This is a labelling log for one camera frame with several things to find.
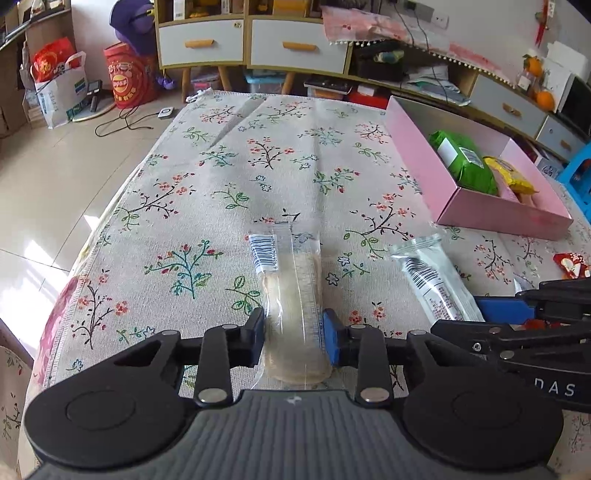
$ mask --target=green snack bag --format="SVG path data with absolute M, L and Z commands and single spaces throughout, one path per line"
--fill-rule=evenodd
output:
M 439 130 L 429 136 L 429 144 L 460 187 L 489 195 L 498 194 L 492 171 L 482 161 L 470 138 Z

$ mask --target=packaged snack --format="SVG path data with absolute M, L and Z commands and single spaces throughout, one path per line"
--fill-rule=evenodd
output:
M 496 170 L 491 169 L 491 171 L 492 171 L 492 175 L 494 176 L 495 181 L 496 181 L 496 188 L 498 189 L 498 196 L 502 199 L 519 203 L 519 199 L 517 198 L 515 193 L 513 193 L 513 190 L 511 190 L 509 188 L 505 179 L 503 178 L 503 175 L 501 175 Z
M 484 322 L 474 297 L 441 247 L 438 234 L 389 248 L 431 324 L 438 320 Z
M 589 278 L 591 271 L 585 264 L 584 258 L 579 254 L 556 254 L 554 262 L 563 270 L 566 278 Z
M 537 193 L 534 186 L 505 160 L 495 157 L 484 157 L 484 161 L 490 168 L 493 168 L 502 175 L 506 184 L 514 193 L 522 193 L 525 195 L 533 195 L 534 193 Z
M 429 136 L 429 144 L 460 187 L 497 194 L 490 168 L 480 159 L 476 145 L 468 137 L 439 130 Z
M 311 388 L 332 372 L 323 345 L 318 235 L 293 234 L 284 222 L 261 226 L 249 241 L 266 314 L 255 388 Z

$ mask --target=clear plastic wrapper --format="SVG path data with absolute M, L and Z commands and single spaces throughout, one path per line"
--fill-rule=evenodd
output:
M 438 320 L 484 322 L 474 297 L 441 246 L 438 234 L 389 248 L 431 324 Z
M 318 235 L 276 223 L 251 232 L 249 241 L 266 314 L 263 369 L 253 388 L 316 388 L 332 372 L 323 347 Z

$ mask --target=barcode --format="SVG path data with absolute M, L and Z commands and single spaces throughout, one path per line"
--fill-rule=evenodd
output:
M 249 235 L 255 271 L 279 270 L 277 263 L 277 237 L 275 235 Z
M 484 168 L 482 164 L 482 160 L 476 155 L 476 152 L 472 150 L 468 150 L 467 148 L 459 147 L 460 151 L 465 155 L 468 162 L 473 163 L 474 165 L 478 165 L 480 168 Z
M 422 290 L 425 287 L 425 285 L 427 285 L 427 283 L 434 283 L 434 280 L 438 280 L 434 284 L 441 283 L 441 278 L 439 278 L 437 270 L 435 270 L 425 262 L 408 260 L 407 269 L 409 275 L 411 276 L 411 280 L 419 290 Z

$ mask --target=floral tablecloth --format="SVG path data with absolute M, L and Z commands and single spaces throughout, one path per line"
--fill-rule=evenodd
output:
M 28 400 L 160 330 L 192 337 L 243 323 L 260 306 L 245 239 L 254 223 L 313 225 L 324 307 L 400 338 L 430 325 L 403 274 L 384 260 L 389 244 L 438 232 L 474 295 L 512 296 L 515 277 L 534 287 L 560 278 L 556 252 L 591 258 L 591 228 L 553 181 L 574 217 L 563 241 L 435 225 L 383 114 L 335 100 L 211 91 L 187 105 L 138 166 L 60 298 Z M 234 369 L 234 390 L 249 388 L 255 374 Z M 353 369 L 339 374 L 354 383 Z M 187 368 L 182 394 L 192 394 L 194 378 Z M 404 395 L 400 370 L 392 380 Z M 588 468 L 589 415 L 565 419 L 551 465 Z

